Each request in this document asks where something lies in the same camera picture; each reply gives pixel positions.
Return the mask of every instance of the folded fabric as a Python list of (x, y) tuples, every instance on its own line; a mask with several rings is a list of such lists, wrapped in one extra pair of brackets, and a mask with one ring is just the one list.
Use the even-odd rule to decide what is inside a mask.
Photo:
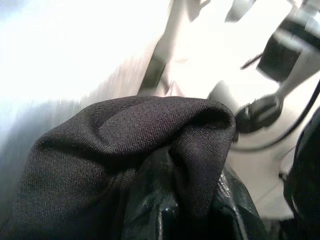
[(208, 217), (235, 132), (207, 99), (132, 96), (93, 104), (33, 146), (0, 239), (120, 239), (136, 173), (164, 146), (186, 218)]

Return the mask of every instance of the black cloth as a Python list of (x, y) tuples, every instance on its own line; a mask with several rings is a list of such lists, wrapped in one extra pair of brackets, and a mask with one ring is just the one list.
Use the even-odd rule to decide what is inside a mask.
[(136, 172), (163, 146), (186, 218), (201, 221), (234, 132), (232, 113), (206, 99), (133, 96), (93, 104), (33, 146), (0, 239), (119, 239)]

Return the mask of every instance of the black fabric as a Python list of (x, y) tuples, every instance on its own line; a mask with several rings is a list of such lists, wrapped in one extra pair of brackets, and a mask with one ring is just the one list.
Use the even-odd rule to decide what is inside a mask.
[(0, 239), (119, 239), (136, 172), (168, 145), (179, 204), (206, 218), (234, 136), (223, 105), (126, 97), (93, 104), (32, 148)]

